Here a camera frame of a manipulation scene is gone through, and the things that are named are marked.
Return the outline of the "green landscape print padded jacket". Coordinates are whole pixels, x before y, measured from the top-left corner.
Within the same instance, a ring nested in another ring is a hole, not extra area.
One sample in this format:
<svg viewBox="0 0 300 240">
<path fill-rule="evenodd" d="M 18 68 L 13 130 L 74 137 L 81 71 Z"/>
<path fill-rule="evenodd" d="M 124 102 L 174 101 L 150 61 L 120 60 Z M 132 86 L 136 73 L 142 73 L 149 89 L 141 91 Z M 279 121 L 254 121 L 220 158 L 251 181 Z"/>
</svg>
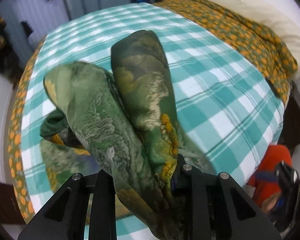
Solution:
<svg viewBox="0 0 300 240">
<path fill-rule="evenodd" d="M 171 193 L 179 155 L 215 171 L 179 124 L 163 47 L 151 30 L 136 31 L 111 48 L 111 70 L 75 61 L 43 79 L 56 110 L 41 135 L 87 150 L 110 174 L 121 203 L 159 239 L 182 239 L 184 199 Z"/>
</svg>

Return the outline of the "teal white plaid bedsheet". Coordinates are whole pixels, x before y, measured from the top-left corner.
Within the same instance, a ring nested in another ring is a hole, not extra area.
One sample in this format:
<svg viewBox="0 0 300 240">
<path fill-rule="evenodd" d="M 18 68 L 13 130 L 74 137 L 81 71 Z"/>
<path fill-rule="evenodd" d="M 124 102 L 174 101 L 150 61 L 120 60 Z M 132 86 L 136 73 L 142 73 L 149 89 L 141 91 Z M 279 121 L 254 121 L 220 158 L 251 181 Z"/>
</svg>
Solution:
<svg viewBox="0 0 300 240">
<path fill-rule="evenodd" d="M 133 213 L 119 234 L 182 239 L 177 156 L 244 185 L 284 110 L 252 63 L 183 16 L 146 3 L 90 13 L 48 33 L 34 62 L 21 122 L 30 206 L 101 168 Z"/>
</svg>

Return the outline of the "orange floral green quilt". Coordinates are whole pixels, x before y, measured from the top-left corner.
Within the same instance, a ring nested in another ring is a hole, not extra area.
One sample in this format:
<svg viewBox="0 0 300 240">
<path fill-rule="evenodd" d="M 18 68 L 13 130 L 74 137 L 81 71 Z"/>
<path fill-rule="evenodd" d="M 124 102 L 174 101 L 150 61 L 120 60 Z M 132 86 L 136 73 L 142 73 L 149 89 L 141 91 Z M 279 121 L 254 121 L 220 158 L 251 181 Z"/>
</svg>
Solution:
<svg viewBox="0 0 300 240">
<path fill-rule="evenodd" d="M 110 68 L 119 39 L 152 29 L 172 69 L 178 116 L 217 168 L 243 184 L 279 139 L 296 59 L 269 27 L 208 0 L 164 0 L 103 9 L 42 39 L 25 67 L 8 130 L 8 163 L 21 216 L 29 222 L 57 188 L 39 130 L 54 107 L 43 89 L 52 67 L 75 60 Z"/>
</svg>

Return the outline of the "blue curtain left panel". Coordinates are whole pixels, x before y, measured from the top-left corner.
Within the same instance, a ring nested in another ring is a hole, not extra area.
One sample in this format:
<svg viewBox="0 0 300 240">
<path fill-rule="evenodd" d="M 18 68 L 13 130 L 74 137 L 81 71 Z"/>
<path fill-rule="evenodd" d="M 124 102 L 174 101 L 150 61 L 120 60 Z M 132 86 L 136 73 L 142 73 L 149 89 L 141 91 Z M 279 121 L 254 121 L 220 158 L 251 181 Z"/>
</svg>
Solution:
<svg viewBox="0 0 300 240">
<path fill-rule="evenodd" d="M 13 47 L 14 52 L 19 58 L 21 68 L 25 68 L 28 60 L 33 55 L 33 49 L 29 45 L 23 27 L 18 20 L 13 0 L 2 0 L 0 2 L 0 16 L 5 20 L 5 31 Z"/>
</svg>

